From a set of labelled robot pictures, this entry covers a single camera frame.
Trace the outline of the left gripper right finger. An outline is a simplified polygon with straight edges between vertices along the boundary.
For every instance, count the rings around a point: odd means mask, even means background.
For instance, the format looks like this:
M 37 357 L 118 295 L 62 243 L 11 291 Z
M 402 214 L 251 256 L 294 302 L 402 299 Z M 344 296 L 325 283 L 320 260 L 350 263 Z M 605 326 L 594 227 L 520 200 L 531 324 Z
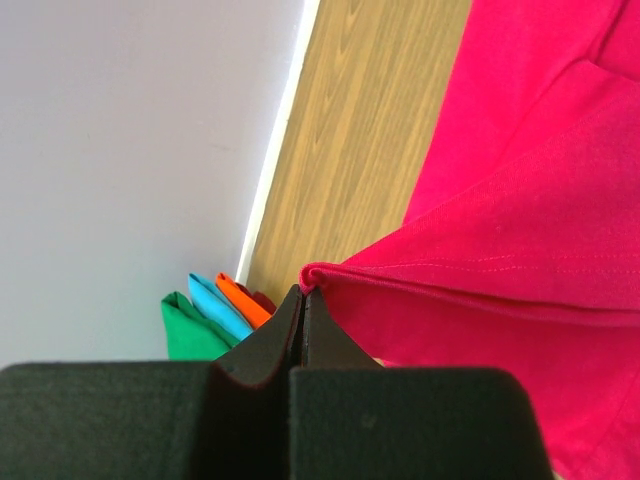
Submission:
M 289 373 L 292 479 L 547 479 L 531 402 L 492 368 L 384 368 L 305 299 Z

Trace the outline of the pink t shirt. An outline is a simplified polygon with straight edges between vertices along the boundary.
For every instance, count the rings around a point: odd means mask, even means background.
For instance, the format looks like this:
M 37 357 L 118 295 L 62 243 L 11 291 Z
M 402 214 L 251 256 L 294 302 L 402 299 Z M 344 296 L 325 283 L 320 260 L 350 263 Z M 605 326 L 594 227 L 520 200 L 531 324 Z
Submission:
M 311 263 L 393 366 L 491 366 L 565 479 L 639 475 L 639 5 L 476 1 L 402 226 Z

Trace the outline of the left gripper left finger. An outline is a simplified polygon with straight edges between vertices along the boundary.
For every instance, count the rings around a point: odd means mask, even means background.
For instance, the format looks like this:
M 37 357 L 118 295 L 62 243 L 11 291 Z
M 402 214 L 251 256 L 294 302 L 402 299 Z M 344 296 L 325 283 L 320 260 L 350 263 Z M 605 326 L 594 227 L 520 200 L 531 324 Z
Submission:
M 28 363 L 1 373 L 5 479 L 283 479 L 303 296 L 215 361 Z

